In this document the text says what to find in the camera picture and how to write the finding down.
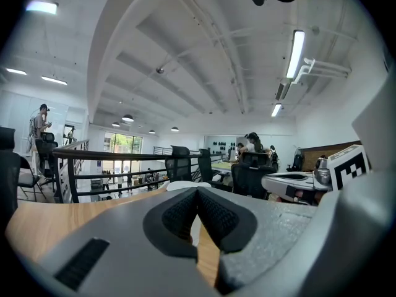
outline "wooden desk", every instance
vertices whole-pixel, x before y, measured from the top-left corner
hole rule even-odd
[[[212,164],[212,169],[231,173],[232,164],[233,163],[228,163],[228,162]]]
[[[115,205],[152,197],[161,192],[165,192],[165,189],[157,189],[128,198],[86,204],[24,202],[19,205],[8,223],[6,236],[15,250],[38,261],[65,236],[103,211]],[[219,257],[220,251],[202,225],[197,268],[212,286],[217,275]]]

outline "fluorescent light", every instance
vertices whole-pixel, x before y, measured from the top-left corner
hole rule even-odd
[[[293,50],[291,51],[291,58],[289,69],[287,70],[286,78],[294,78],[297,70],[297,65],[301,52],[303,50],[305,33],[303,31],[295,31],[293,37]]]
[[[58,80],[58,79],[52,79],[52,78],[44,77],[44,76],[42,76],[41,78],[44,79],[44,80],[47,80],[49,82],[56,82],[58,84],[67,85],[67,82],[63,82],[63,81]]]
[[[274,108],[273,111],[272,111],[271,116],[276,116],[276,115],[278,114],[278,112],[279,112],[281,106],[282,106],[282,105],[281,105],[280,103],[277,103],[277,104],[275,105],[275,108]]]
[[[40,11],[50,14],[56,14],[58,5],[55,3],[49,3],[44,1],[32,1],[28,4],[26,11]]]
[[[24,71],[18,71],[17,69],[6,68],[8,72],[15,72],[16,74],[26,75]]]

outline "window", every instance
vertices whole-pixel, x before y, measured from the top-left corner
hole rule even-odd
[[[103,151],[110,153],[140,154],[143,138],[124,134],[105,133]],[[140,171],[140,161],[103,161],[103,170],[120,174]]]

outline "pendant light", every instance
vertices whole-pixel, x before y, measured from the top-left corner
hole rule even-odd
[[[127,122],[134,122],[134,118],[130,114],[125,114],[123,120]]]

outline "office chair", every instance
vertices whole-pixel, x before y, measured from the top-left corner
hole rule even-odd
[[[190,150],[187,147],[171,146],[172,156],[190,155]],[[192,181],[190,158],[167,158],[165,160],[165,168],[171,183],[174,181]]]
[[[52,183],[53,192],[55,192],[55,166],[57,164],[55,164],[55,157],[52,155],[52,151],[57,146],[58,143],[56,142],[45,142],[41,139],[36,140],[36,148],[40,159],[38,170],[46,178],[46,181],[40,184],[40,187]]]
[[[36,189],[35,189],[35,185],[37,185],[37,187],[39,188],[41,194],[43,195],[43,197],[46,199],[43,190],[41,188],[41,186],[38,184],[38,181],[40,180],[40,177],[38,175],[34,175],[33,171],[29,165],[29,162],[26,160],[26,158],[24,157],[20,157],[20,168],[24,168],[26,170],[30,170],[30,174],[20,174],[19,178],[18,178],[18,187],[21,188],[22,192],[25,194],[26,198],[26,192],[22,189],[24,188],[33,188],[33,191],[27,191],[27,192],[32,192],[35,195],[35,202],[37,202],[37,198],[36,198]]]
[[[264,175],[276,173],[269,163],[268,154],[243,153],[241,161],[231,166],[234,194],[268,199],[269,193],[262,187],[261,179]]]
[[[210,161],[210,152],[204,148],[200,148],[200,157],[198,158],[198,166],[202,181],[209,183],[212,187],[223,191],[232,192],[231,186],[224,185],[221,181],[213,181],[212,162]]]
[[[19,155],[7,150],[0,150],[0,220],[2,232],[6,229],[9,220],[18,208],[17,185],[19,169]]]
[[[303,163],[304,163],[304,157],[301,155],[295,155],[295,159],[293,161],[293,166],[290,168],[290,164],[288,164],[289,168],[287,168],[287,171],[302,171],[303,170]]]
[[[12,152],[15,148],[15,129],[0,126],[0,150]]]
[[[55,136],[54,136],[53,133],[50,133],[50,132],[43,132],[43,133],[41,133],[41,139],[42,139],[44,142],[52,143],[53,146],[54,146],[54,148],[55,148],[55,147],[58,147],[58,143],[55,142]]]

